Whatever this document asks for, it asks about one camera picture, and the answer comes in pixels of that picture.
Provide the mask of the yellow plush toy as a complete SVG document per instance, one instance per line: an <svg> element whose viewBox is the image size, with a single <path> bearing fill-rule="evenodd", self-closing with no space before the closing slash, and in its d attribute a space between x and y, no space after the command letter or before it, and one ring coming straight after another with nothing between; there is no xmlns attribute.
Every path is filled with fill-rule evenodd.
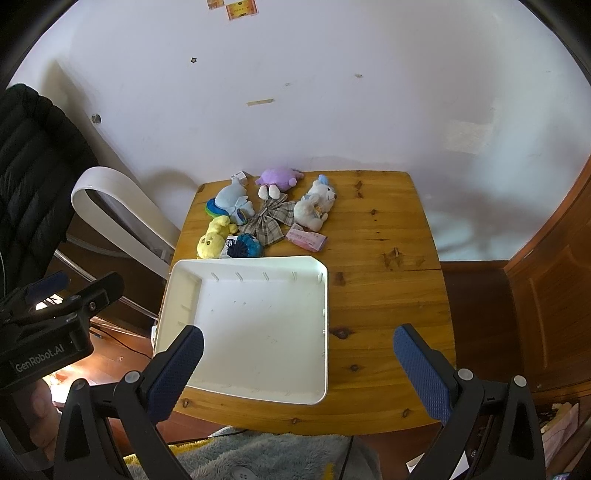
<svg viewBox="0 0 591 480"><path fill-rule="evenodd" d="M197 242L197 256L200 259L216 259L224 249L225 241L238 232L238 225L228 215L214 217L207 226L206 233Z"/></svg>

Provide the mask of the blue floral drawstring pouch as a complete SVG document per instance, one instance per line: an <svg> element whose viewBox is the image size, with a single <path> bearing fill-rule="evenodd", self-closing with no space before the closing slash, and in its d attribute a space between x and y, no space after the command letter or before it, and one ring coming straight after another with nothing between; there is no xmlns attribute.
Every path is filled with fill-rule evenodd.
<svg viewBox="0 0 591 480"><path fill-rule="evenodd" d="M233 258L256 258L263 255L263 246L252 234L243 233L236 237L238 238L236 243L238 251Z"/></svg>

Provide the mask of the blue rainbow pony plush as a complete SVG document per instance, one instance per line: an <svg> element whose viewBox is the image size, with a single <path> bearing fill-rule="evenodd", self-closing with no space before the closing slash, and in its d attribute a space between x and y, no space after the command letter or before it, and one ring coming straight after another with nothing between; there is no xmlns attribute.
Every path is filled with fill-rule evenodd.
<svg viewBox="0 0 591 480"><path fill-rule="evenodd" d="M238 226L245 225L256 214L245 186L238 178L232 178L228 186L223 187L214 198L206 202L204 209L214 218L228 216L231 222Z"/></svg>

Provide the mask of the plaid fabric bow clip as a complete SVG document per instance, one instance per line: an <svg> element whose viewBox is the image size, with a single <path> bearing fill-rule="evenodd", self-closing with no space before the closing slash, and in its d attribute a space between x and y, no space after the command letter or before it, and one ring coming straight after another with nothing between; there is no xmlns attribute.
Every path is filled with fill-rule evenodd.
<svg viewBox="0 0 591 480"><path fill-rule="evenodd" d="M266 200L256 215L239 227L239 232L252 235L263 247L273 245L283 240L283 227L294 224L295 204L296 202L288 200L287 194L284 193L279 199Z"/></svg>

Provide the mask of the pink tissue packet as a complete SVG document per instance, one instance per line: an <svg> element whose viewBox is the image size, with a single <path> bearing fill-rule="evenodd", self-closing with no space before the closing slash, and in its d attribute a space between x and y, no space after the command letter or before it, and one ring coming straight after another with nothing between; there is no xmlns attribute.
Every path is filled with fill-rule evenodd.
<svg viewBox="0 0 591 480"><path fill-rule="evenodd" d="M287 241L295 246L301 247L310 252L319 252L325 246L327 237L324 235L304 230L300 225L294 224L286 234Z"/></svg>

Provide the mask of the purple plush toy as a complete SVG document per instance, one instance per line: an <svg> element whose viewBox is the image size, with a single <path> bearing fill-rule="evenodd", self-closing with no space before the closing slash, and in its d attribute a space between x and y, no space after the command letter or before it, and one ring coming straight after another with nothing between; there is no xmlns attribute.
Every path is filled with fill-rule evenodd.
<svg viewBox="0 0 591 480"><path fill-rule="evenodd" d="M287 168L270 168L263 171L256 179L256 186L259 187L257 196L262 200L277 200L283 193L297 185L297 181L304 178L304 173Z"/></svg>

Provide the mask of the white dog plush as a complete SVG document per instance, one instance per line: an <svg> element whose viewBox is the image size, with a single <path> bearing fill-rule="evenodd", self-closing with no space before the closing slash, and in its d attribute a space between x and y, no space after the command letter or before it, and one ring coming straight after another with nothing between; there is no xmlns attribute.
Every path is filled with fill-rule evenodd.
<svg viewBox="0 0 591 480"><path fill-rule="evenodd" d="M335 199L335 188L329 183L328 177L321 174L294 205L294 222L312 232L320 231L328 220Z"/></svg>

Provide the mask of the grey fluffy rug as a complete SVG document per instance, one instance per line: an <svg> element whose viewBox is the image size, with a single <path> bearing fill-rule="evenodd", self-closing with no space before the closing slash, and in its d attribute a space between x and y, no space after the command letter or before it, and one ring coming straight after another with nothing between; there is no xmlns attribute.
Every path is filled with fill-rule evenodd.
<svg viewBox="0 0 591 480"><path fill-rule="evenodd" d="M381 479L377 452L356 437L224 427L169 449L193 479Z"/></svg>

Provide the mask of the white curved fan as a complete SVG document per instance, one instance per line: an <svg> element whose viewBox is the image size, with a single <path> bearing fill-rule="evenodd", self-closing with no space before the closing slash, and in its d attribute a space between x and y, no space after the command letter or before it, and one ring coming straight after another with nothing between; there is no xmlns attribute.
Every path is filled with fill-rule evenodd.
<svg viewBox="0 0 591 480"><path fill-rule="evenodd" d="M126 175L98 166L71 193L77 215L122 252L165 279L179 229Z"/></svg>

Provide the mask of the black jacket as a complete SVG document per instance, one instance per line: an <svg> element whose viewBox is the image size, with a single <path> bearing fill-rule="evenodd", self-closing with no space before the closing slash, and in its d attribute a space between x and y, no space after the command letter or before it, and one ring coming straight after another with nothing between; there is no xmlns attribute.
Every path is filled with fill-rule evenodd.
<svg viewBox="0 0 591 480"><path fill-rule="evenodd" d="M74 216L71 192L98 164L61 109L25 84L1 94L1 295L42 279Z"/></svg>

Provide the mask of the wooden table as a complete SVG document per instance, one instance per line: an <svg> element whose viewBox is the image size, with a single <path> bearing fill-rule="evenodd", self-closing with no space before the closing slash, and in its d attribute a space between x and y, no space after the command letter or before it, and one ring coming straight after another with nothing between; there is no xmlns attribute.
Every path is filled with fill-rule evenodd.
<svg viewBox="0 0 591 480"><path fill-rule="evenodd" d="M329 388L315 406L183 392L179 413L243 429L366 435L423 427L430 417L393 352L410 323L454 360L445 282L432 233L404 172L332 171L335 206L318 258L329 271Z"/></svg>

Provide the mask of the white plastic tray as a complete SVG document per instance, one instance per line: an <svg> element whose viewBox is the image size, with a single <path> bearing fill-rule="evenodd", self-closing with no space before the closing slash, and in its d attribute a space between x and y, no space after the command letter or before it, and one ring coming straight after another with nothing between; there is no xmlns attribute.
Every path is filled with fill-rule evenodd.
<svg viewBox="0 0 591 480"><path fill-rule="evenodd" d="M318 404L328 391L328 280L327 267L311 256L180 260L166 285L154 350L194 325L204 354L191 387Z"/></svg>

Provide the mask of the wooden door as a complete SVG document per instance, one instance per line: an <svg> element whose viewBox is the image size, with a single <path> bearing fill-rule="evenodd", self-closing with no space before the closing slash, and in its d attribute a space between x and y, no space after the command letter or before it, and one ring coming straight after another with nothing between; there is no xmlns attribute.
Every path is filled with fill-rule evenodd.
<svg viewBox="0 0 591 480"><path fill-rule="evenodd" d="M590 165L505 266L535 396L590 393Z"/></svg>

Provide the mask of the white printed carton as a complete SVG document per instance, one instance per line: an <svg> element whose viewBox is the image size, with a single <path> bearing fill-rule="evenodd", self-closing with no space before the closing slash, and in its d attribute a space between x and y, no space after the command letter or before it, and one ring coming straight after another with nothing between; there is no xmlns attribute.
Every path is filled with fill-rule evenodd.
<svg viewBox="0 0 591 480"><path fill-rule="evenodd" d="M235 253L238 251L236 250L237 242L238 238L236 236L229 235L228 238L225 240L224 246L221 250L221 258L235 257Z"/></svg>

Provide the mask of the small white box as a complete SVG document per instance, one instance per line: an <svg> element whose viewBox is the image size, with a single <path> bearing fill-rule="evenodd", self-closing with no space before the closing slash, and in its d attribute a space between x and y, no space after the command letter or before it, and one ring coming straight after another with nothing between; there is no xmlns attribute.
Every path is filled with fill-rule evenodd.
<svg viewBox="0 0 591 480"><path fill-rule="evenodd" d="M249 179L247 179L247 176L243 171L238 171L238 173L231 175L230 179L232 182L238 182L242 185L245 185L247 182L249 182Z"/></svg>

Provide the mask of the red wall sticker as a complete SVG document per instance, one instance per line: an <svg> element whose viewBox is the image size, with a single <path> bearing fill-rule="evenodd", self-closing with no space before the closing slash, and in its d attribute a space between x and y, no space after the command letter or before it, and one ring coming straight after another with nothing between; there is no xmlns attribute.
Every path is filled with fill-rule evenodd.
<svg viewBox="0 0 591 480"><path fill-rule="evenodd" d="M257 14L256 1L254 0L242 0L236 1L235 3L228 3L225 6L226 14L230 21L252 16Z"/></svg>

